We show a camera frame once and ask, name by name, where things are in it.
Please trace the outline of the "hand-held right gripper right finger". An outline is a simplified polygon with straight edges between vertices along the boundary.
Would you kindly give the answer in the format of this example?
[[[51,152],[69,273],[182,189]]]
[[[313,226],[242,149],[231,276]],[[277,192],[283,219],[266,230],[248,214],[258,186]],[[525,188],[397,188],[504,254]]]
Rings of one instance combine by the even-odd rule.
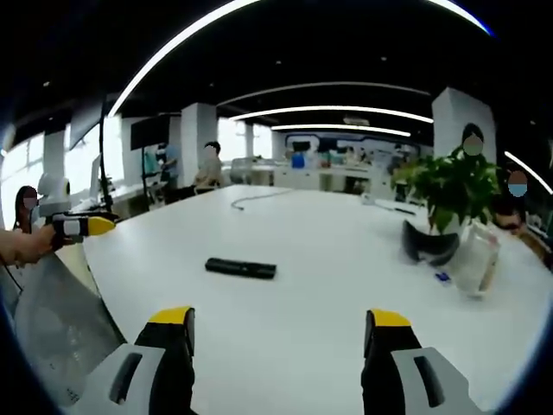
[[[483,413],[463,374],[392,311],[366,312],[361,387],[365,414]]]

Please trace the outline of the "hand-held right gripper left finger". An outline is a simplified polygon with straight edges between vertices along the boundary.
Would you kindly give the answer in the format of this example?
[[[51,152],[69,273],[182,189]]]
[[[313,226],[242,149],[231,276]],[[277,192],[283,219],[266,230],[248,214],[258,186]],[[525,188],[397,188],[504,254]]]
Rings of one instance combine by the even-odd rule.
[[[86,378],[70,414],[193,414],[194,318],[191,306],[162,310]]]

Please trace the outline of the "person's left hand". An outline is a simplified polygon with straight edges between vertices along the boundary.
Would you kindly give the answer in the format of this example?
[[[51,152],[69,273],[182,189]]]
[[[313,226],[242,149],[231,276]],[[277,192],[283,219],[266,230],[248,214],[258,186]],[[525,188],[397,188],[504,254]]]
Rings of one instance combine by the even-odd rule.
[[[55,230],[46,225],[33,233],[18,233],[16,262],[21,265],[36,264],[41,258],[53,251]]]

